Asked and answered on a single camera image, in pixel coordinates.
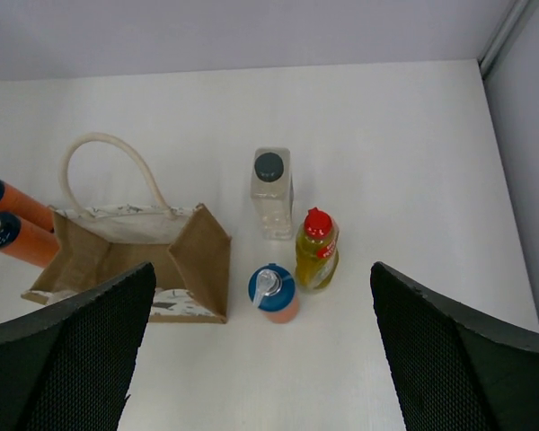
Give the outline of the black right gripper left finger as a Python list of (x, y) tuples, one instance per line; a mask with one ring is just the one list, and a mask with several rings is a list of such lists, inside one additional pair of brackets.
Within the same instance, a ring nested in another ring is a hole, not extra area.
[(156, 287), (145, 262), (0, 324), (0, 430), (115, 430)]

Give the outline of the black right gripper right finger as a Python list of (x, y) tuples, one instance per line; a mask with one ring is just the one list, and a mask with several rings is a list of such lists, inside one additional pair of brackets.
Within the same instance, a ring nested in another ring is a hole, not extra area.
[(539, 430), (539, 333), (377, 262), (377, 326), (409, 430)]

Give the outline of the dark blue pump bottle orange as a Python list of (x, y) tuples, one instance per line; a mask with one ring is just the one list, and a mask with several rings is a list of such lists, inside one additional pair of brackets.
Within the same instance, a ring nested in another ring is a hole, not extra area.
[(57, 255), (59, 245), (53, 233), (11, 212), (0, 212), (0, 252), (45, 268)]

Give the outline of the yellow dish soap bottle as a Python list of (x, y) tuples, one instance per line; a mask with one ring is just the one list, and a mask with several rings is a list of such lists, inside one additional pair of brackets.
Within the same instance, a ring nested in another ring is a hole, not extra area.
[(339, 263), (339, 227), (318, 207), (307, 211), (296, 237), (296, 282), (309, 293), (324, 290)]

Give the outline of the light blue pump bottle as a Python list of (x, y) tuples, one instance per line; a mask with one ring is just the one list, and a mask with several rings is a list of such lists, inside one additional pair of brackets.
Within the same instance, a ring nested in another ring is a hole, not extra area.
[(288, 323), (299, 312), (296, 281), (287, 269), (278, 264), (270, 263), (252, 274), (248, 295), (253, 307), (273, 323)]

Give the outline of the clear square bottle grey cap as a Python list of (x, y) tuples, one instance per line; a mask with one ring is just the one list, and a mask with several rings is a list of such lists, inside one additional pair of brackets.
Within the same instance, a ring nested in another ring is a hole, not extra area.
[(269, 240), (291, 239), (294, 187), (287, 148), (261, 147), (255, 151), (250, 197), (263, 236)]

